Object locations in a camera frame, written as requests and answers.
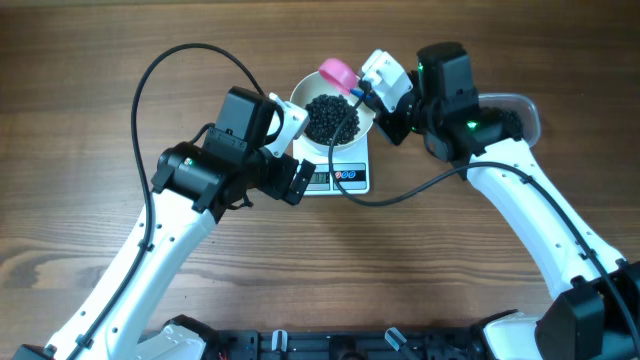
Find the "pink scoop with blue handle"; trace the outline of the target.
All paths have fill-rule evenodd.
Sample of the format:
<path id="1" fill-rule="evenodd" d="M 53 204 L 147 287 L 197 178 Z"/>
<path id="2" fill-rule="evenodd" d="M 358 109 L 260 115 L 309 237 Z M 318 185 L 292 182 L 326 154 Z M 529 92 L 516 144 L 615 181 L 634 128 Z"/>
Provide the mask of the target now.
<path id="1" fill-rule="evenodd" d="M 358 89 L 360 78 L 352 68 L 337 58 L 326 59 L 318 68 L 321 77 L 343 95 L 363 96 Z"/>

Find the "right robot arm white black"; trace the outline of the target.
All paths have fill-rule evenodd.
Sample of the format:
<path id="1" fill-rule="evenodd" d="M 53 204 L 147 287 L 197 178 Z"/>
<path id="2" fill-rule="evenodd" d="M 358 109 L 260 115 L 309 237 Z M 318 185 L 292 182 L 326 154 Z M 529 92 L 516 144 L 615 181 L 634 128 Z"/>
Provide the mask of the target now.
<path id="1" fill-rule="evenodd" d="M 374 51 L 360 74 L 367 105 L 393 143 L 423 136 L 504 217 L 544 279 L 552 303 L 541 315 L 510 311 L 479 328 L 493 359 L 633 359 L 639 354 L 639 267 L 608 245 L 545 175 L 531 147 L 535 105 L 515 94 L 482 94 L 456 42 L 424 47 L 404 69 Z"/>

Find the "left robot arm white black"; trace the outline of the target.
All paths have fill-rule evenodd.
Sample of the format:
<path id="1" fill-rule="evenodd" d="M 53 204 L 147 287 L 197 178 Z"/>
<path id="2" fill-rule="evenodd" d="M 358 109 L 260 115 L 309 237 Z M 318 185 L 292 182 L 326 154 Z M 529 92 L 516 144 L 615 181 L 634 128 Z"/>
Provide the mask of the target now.
<path id="1" fill-rule="evenodd" d="M 187 257 L 226 211 L 248 205 L 249 189 L 300 202 L 315 167 L 285 150 L 308 122 L 275 94 L 232 88 L 203 146 L 182 142 L 161 155 L 137 225 L 78 311 L 45 346 L 23 344 L 15 358 L 217 358 L 217 333 L 186 316 L 141 335 Z"/>

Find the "white digital kitchen scale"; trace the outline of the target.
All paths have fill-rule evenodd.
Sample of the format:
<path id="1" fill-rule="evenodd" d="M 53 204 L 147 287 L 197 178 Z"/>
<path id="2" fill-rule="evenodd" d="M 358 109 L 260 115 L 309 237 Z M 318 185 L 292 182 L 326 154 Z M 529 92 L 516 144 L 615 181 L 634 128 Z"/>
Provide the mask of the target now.
<path id="1" fill-rule="evenodd" d="M 337 182 L 350 194 L 366 194 L 370 190 L 370 166 L 366 135 L 350 144 L 335 146 L 332 163 Z M 341 192 L 329 173 L 328 147 L 313 143 L 305 136 L 293 142 L 293 156 L 315 165 L 305 191 L 306 196 L 334 196 Z"/>

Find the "black beans in bowl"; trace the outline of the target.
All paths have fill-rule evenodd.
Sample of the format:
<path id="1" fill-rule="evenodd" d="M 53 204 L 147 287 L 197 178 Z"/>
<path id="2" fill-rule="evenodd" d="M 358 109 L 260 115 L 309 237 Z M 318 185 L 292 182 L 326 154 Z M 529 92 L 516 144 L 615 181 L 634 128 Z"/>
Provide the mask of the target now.
<path id="1" fill-rule="evenodd" d="M 353 107 L 343 95 L 319 95 L 305 106 L 310 121 L 305 135 L 313 142 L 328 146 L 344 118 L 352 113 Z M 336 145 L 344 145 L 354 140 L 360 131 L 360 120 L 354 113 L 338 134 Z"/>

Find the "black beans pile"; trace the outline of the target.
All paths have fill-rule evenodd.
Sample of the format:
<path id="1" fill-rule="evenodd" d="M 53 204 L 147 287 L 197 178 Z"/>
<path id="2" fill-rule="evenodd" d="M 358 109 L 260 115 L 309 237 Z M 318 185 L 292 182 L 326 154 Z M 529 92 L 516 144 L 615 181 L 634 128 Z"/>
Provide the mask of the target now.
<path id="1" fill-rule="evenodd" d="M 523 138 L 522 119 L 516 111 L 502 110 L 500 112 L 500 119 L 502 120 L 503 129 L 509 137 L 516 141 Z"/>

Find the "clear plastic food container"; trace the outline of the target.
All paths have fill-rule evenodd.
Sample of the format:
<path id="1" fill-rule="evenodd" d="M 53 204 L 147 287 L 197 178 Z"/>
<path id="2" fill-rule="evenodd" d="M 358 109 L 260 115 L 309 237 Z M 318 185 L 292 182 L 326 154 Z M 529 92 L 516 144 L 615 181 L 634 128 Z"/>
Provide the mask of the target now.
<path id="1" fill-rule="evenodd" d="M 481 107 L 497 107 L 514 111 L 521 118 L 523 136 L 533 147 L 541 136 L 540 115 L 535 103 L 528 97 L 513 93 L 484 93 L 479 95 Z"/>

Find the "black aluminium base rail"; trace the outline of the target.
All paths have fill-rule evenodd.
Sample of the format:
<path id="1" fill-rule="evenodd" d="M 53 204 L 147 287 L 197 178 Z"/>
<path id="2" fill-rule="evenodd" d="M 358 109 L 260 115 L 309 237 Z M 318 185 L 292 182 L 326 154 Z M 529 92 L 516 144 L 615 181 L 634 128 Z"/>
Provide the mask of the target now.
<path id="1" fill-rule="evenodd" d="M 470 328 L 348 332 L 275 330 L 220 331 L 209 359 L 487 359 L 480 336 Z"/>

